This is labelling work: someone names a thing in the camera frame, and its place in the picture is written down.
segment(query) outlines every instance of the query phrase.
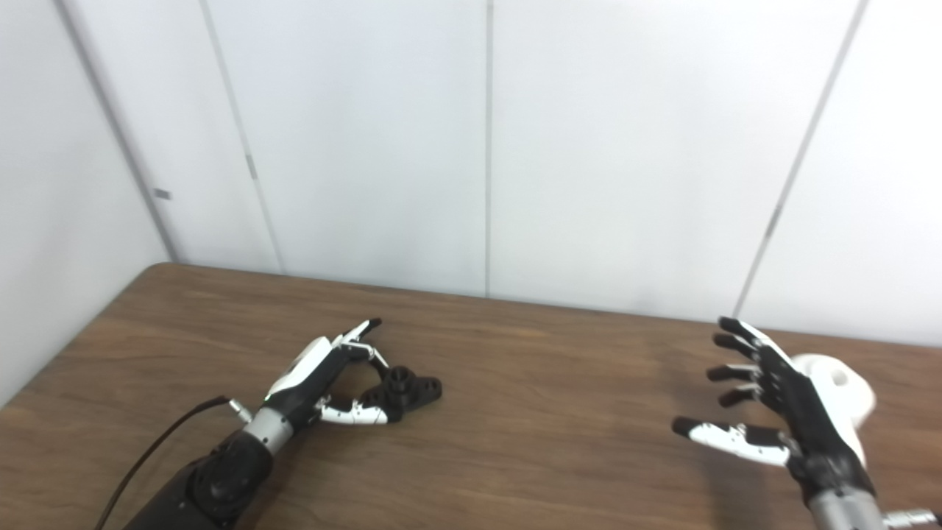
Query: black fingertip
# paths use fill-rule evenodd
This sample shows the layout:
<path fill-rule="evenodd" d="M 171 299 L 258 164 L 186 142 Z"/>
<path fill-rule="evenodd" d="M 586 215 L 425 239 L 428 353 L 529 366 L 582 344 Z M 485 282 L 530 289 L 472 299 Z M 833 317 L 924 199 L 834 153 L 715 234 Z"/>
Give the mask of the black fingertip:
<path fill-rule="evenodd" d="M 686 416 L 677 416 L 674 418 L 674 421 L 671 423 L 671 430 L 676 434 L 684 437 L 690 438 L 690 431 L 699 427 L 704 422 L 700 420 L 695 420 L 694 418 L 687 418 Z"/>
<path fill-rule="evenodd" d="M 716 321 L 716 324 L 720 326 L 720 329 L 724 331 L 728 331 L 730 333 L 736 333 L 737 331 L 739 331 L 740 328 L 742 328 L 742 326 L 739 325 L 738 320 L 732 319 L 729 317 L 720 317 Z"/>

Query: robotic finger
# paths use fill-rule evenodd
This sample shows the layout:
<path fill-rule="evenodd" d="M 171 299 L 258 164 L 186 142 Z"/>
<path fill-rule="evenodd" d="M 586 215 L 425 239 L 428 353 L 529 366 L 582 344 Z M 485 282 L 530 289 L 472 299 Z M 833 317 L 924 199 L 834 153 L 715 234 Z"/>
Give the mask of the robotic finger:
<path fill-rule="evenodd" d="M 769 427 L 740 423 L 703 422 L 678 416 L 674 432 L 706 447 L 762 464 L 785 467 L 791 457 L 785 433 Z"/>

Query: black plastic object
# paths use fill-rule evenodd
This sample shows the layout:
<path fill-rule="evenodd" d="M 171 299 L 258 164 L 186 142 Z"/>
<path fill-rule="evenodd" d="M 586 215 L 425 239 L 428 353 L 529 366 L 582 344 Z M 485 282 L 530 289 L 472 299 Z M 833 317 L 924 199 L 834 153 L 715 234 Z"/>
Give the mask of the black plastic object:
<path fill-rule="evenodd" d="M 406 412 L 416 410 L 442 397 L 442 382 L 437 377 L 418 377 L 404 366 L 389 370 L 382 383 L 360 397 L 364 407 L 378 406 L 390 423 L 398 422 Z"/>

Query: black forearm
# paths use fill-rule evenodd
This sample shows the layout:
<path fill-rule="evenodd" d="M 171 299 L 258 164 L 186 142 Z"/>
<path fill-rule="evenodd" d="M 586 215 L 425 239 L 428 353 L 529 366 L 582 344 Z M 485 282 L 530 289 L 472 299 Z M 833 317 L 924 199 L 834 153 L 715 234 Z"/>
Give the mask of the black forearm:
<path fill-rule="evenodd" d="M 231 528 L 268 478 L 272 460 L 259 439 L 236 431 L 209 455 L 175 474 L 124 528 Z"/>

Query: prosthetic hand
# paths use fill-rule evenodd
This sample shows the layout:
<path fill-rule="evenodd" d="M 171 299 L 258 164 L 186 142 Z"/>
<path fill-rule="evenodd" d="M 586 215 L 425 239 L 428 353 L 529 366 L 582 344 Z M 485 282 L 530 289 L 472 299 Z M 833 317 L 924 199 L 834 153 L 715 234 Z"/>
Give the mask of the prosthetic hand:
<path fill-rule="evenodd" d="M 405 367 L 390 368 L 363 336 L 380 325 L 361 323 L 333 340 L 311 342 L 268 391 L 254 416 L 230 402 L 246 425 L 213 451 L 186 465 L 125 526 L 128 530 L 215 530 L 231 528 L 268 477 L 275 454 L 317 422 L 381 424 L 398 422 L 409 411 L 442 395 L 441 382 L 416 377 Z M 333 381 L 350 363 L 367 362 L 381 383 L 360 398 L 332 399 Z"/>
<path fill-rule="evenodd" d="M 746 382 L 720 396 L 720 405 L 758 401 L 785 420 L 788 432 L 677 417 L 675 433 L 740 458 L 788 468 L 819 530 L 887 530 L 937 522 L 929 510 L 884 515 L 877 507 L 856 433 L 875 403 L 863 378 L 831 357 L 791 358 L 747 323 L 722 317 L 720 328 L 727 334 L 713 341 L 752 361 L 707 371 L 711 381 Z"/>

